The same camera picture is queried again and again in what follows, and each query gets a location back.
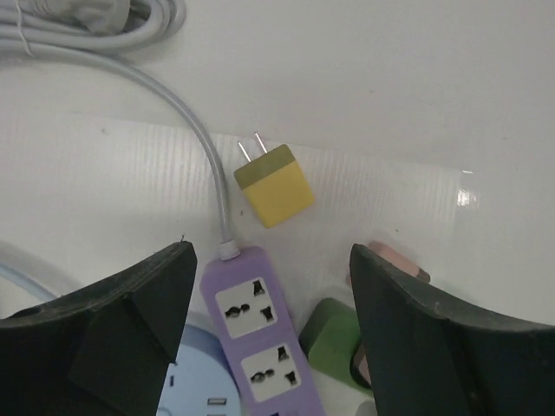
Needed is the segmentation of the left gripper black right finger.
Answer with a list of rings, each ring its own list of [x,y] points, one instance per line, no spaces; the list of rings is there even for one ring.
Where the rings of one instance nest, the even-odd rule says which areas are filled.
[[[553,414],[553,326],[463,301],[360,244],[349,271],[379,414]]]

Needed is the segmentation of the pink plug adapter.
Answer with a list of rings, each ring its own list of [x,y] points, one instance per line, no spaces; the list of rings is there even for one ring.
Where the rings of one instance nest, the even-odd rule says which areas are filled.
[[[367,356],[363,344],[360,342],[350,360],[350,373],[354,382],[363,388],[371,388],[371,379]]]
[[[398,251],[379,241],[371,241],[366,247],[379,257],[395,266],[397,269],[424,283],[431,282],[431,276],[416,263],[412,262]]]

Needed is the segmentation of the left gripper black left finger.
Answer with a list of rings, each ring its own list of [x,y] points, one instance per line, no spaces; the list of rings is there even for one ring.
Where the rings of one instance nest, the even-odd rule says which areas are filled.
[[[1,321],[4,415],[154,415],[176,360],[197,257],[170,244]]]

